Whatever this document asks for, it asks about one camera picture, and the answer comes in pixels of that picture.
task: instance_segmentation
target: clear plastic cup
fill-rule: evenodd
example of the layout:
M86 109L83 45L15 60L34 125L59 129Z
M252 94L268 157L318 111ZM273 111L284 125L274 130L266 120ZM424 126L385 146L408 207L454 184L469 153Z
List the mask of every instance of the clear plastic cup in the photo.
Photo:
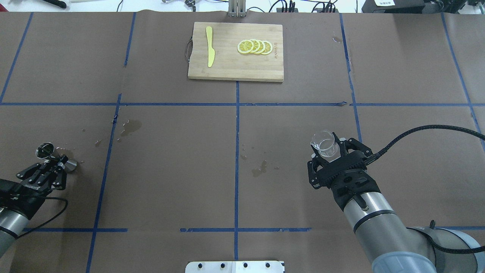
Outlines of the clear plastic cup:
M335 143L335 137L332 132L323 130L317 132L311 138L310 143L318 153L323 157L333 157L339 150L339 146Z

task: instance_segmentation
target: small metal cup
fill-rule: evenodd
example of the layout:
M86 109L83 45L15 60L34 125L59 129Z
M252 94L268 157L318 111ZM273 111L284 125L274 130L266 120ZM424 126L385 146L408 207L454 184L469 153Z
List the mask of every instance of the small metal cup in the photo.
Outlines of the small metal cup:
M41 144L35 151L35 156L39 159L60 159L61 155L56 151L54 144L46 142ZM72 172L78 166L78 162L72 158L64 164L66 172Z

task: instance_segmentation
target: metal bracket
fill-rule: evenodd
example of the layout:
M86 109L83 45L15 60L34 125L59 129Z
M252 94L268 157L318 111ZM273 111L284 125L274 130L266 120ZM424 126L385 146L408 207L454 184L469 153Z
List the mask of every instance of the metal bracket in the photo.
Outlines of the metal bracket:
M229 0L229 17L246 17L246 0Z
M189 262L185 273L284 273L284 261Z

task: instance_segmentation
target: metal plate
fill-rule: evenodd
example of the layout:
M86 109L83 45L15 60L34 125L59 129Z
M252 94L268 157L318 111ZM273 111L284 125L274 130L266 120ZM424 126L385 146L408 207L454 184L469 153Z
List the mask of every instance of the metal plate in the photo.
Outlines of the metal plate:
M219 261L190 262L185 267L185 273L284 273L284 261Z

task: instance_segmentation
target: black cable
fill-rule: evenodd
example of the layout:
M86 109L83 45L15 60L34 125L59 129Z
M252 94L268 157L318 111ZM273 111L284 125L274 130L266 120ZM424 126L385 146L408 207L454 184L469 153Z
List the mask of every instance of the black cable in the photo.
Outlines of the black cable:
M435 243L435 241L433 241L433 239L430 236L427 236L427 237L428 237L428 241L431 243L431 245L433 247L435 247L436 249L438 249L442 252L446 252L446 253L450 253L450 254L473 254L473 253L480 253L480 252L485 251L485 246L476 247L476 248L469 248L469 249L446 248L446 247L442 247L442 246L438 245L437 243Z
M276 2L275 2L275 3L274 3L272 6L271 6L271 8L270 8L270 11L269 11L269 12L271 12L271 10L274 8L274 6L275 6L275 5L276 5L278 2L281 2L281 5L282 5L281 10L282 10L282 11L284 11L284 10L285 10L285 8L287 8L287 7L288 7L288 3L286 2L286 0L277 0L277 1L276 1Z
M470 130L470 129L467 129L467 128L463 128L463 127L458 127L458 126L451 126L451 125L439 125L439 124L433 124L433 125L425 125L425 126L420 126L420 127L416 127L416 128L413 128L411 130L408 130L402 134L400 134L399 136L397 136L395 139L393 139L387 146L385 146L384 148L382 148L380 151L378 151L377 153L371 155L366 161L365 161L365 164L366 165L369 165L370 163L376 161L377 159L379 159L382 155L384 155L385 153L387 153L387 151L389 150L389 148L391 148L394 144L396 144L396 142L398 142L399 140L401 140L403 137L411 134L411 133L414 133L414 132L417 132L417 131L421 131L421 130L427 130L427 129L446 129L446 130L453 130L453 131L460 131L460 132L463 132L463 133L467 133L467 134L470 134L472 136L475 136L475 137L478 137L482 140L485 140L485 135L482 135L474 130Z
M118 12L118 9L120 8L121 3L123 3L123 0L118 4L118 7L116 8L116 12Z
M311 12L314 12L319 4L323 4L323 7L325 8L325 2L318 2L313 6L313 8L311 9Z
M247 10L250 10L250 9L259 9L259 10L261 10L262 12L264 12L264 10L262 10L262 9L260 9L260 8L258 8L258 7L250 7L250 8L248 8Z
M61 198L61 197L47 197L47 196L26 196L26 197L40 198L40 199L46 199L46 200L60 200L60 201L64 201L65 202L65 205L64 205L63 209L58 214L56 214L54 217L52 217L49 220L45 221L43 224L40 224L37 227L35 227L35 228L27 231L26 233L23 233L23 234L19 235L17 237L17 239L22 238L25 235L29 234L30 232L33 232L33 231L35 231L35 230L37 230L37 229L45 226L46 224L50 223L51 221L53 221L54 219L56 219L57 217L59 217L59 215L61 215L65 211L65 209L67 209L67 204L68 204L67 199L64 199L64 198Z

